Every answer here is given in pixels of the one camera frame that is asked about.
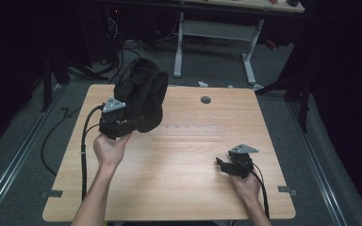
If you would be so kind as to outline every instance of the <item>hand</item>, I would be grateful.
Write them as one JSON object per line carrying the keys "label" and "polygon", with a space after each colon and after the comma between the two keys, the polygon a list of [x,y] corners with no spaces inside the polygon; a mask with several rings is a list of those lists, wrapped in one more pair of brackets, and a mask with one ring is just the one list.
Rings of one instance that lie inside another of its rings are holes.
{"label": "hand", "polygon": [[131,133],[119,139],[107,138],[104,134],[93,141],[93,149],[99,161],[99,170],[114,173],[124,157],[125,144],[131,138]]}
{"label": "hand", "polygon": [[258,201],[260,183],[257,181],[252,173],[248,173],[248,176],[244,179],[234,175],[230,175],[230,178],[234,183],[237,194],[243,201],[248,202],[247,204],[249,204],[249,202]]}

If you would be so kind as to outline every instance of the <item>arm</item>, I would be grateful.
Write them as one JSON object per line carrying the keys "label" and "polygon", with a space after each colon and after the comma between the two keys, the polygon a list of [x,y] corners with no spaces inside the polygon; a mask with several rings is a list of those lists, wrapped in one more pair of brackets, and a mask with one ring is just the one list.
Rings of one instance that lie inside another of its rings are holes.
{"label": "arm", "polygon": [[113,140],[100,134],[93,141],[93,149],[99,161],[99,170],[84,201],[78,208],[72,225],[104,225],[110,182],[123,160],[125,144],[130,137],[131,134]]}
{"label": "arm", "polygon": [[230,175],[231,180],[237,190],[239,197],[242,199],[248,211],[249,218],[254,226],[272,225],[263,211],[263,208],[258,201],[258,192],[260,183],[252,173],[244,179],[238,176]]}

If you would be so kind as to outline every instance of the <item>gray carpet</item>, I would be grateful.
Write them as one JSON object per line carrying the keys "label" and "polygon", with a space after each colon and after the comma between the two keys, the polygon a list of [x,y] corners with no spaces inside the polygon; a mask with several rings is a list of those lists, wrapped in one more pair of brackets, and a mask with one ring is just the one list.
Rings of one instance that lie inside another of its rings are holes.
{"label": "gray carpet", "polygon": [[[184,52],[182,77],[171,76],[170,84],[196,87],[198,81],[204,81],[210,87],[227,87],[227,83],[230,83],[235,88],[251,88],[252,86],[247,83],[240,58],[244,44],[243,42],[228,46],[207,44],[201,48],[200,43],[187,43],[188,50]],[[136,46],[136,43],[131,42],[127,45],[130,48]],[[256,46],[252,64],[259,85],[266,86],[276,81],[292,49],[292,45],[276,50],[270,50],[263,45]],[[141,43],[133,50],[142,57],[152,59],[162,71],[173,74],[174,46],[151,47]],[[133,52],[124,51],[124,65],[136,56]],[[103,66],[96,64],[94,69],[99,70],[101,67]],[[41,162],[41,146],[49,131],[63,119],[64,110],[61,108],[67,107],[70,112],[80,107],[89,85],[95,83],[97,82],[89,78],[74,76],[72,82],[65,87],[31,146],[29,156],[0,204],[0,225],[69,225],[69,223],[45,222],[41,217],[46,203],[46,199],[41,198],[41,193],[49,190],[55,180]],[[334,225],[310,168],[300,130],[294,123],[296,119],[291,115],[282,93],[282,91],[272,91],[264,96],[258,96],[258,101],[287,185],[297,191],[298,195],[292,197],[297,214],[294,219],[273,220],[272,223],[273,225]],[[11,126],[1,138],[0,177],[38,117],[42,107],[41,100],[42,89],[39,86],[35,90],[33,99],[17,113]],[[76,117],[77,114],[74,114],[65,120],[46,142],[45,158],[53,170],[58,170]],[[325,174],[329,176],[332,188],[336,191],[347,225],[362,225],[362,202],[335,154],[313,100],[310,101],[307,126],[307,134],[312,140]],[[242,220],[238,221],[237,225],[250,225],[250,222]]]}

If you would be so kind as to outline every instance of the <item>dark background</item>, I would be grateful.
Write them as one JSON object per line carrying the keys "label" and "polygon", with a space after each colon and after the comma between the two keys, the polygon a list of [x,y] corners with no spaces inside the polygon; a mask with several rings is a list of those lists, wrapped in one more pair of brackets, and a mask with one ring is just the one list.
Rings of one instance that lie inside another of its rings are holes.
{"label": "dark background", "polygon": [[[362,196],[362,1],[306,0],[302,4],[306,15],[331,20],[319,25],[269,19],[259,43],[273,40],[277,45],[296,44],[280,80],[294,74],[305,77],[304,68],[314,63],[311,92],[329,138]],[[0,137],[13,115],[30,99],[43,76],[43,62],[52,53],[85,66],[107,58],[101,15],[101,9],[93,6],[0,1]],[[156,30],[170,31],[175,15],[124,8],[119,27],[125,39],[154,45]],[[292,99],[299,100],[302,83],[286,89],[295,90]]]}

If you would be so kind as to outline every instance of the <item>desk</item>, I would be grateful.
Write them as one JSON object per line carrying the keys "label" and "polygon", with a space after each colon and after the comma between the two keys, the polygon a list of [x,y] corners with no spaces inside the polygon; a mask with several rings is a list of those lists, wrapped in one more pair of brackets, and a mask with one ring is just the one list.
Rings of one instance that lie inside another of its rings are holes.
{"label": "desk", "polygon": [[[287,0],[278,0],[277,4],[271,4],[269,0],[185,0],[181,1],[184,3],[194,4],[208,4],[214,6],[224,6],[231,8],[252,8],[263,11],[282,11],[282,12],[304,12],[304,7],[299,3],[296,7],[288,5]],[[229,39],[229,40],[244,40],[249,41],[250,45],[247,48],[246,54],[242,55],[245,72],[248,78],[248,82],[251,85],[255,84],[255,75],[252,70],[251,57],[257,43],[257,39],[260,35],[260,31],[264,19],[259,19],[256,25],[238,25],[238,24],[221,24],[212,22],[202,22],[195,20],[185,20],[184,13],[180,13],[180,20],[178,26],[178,46],[175,54],[174,63],[174,77],[180,77],[182,71],[182,42],[185,35],[201,36],[218,39]]]}
{"label": "desk", "polygon": [[[112,93],[111,85],[90,87],[52,188],[62,196],[48,199],[45,220],[73,220],[81,203],[82,128]],[[211,103],[201,103],[202,96]],[[163,111],[156,129],[134,132],[128,141],[110,186],[107,221],[247,219],[231,180],[215,163],[216,157],[229,162],[227,151],[239,144],[259,150],[251,157],[263,173],[271,218],[294,218],[289,194],[278,191],[286,182],[251,89],[169,87]],[[94,114],[90,126],[99,118]],[[98,168],[92,148],[97,135],[92,129],[86,139],[88,187]]]}

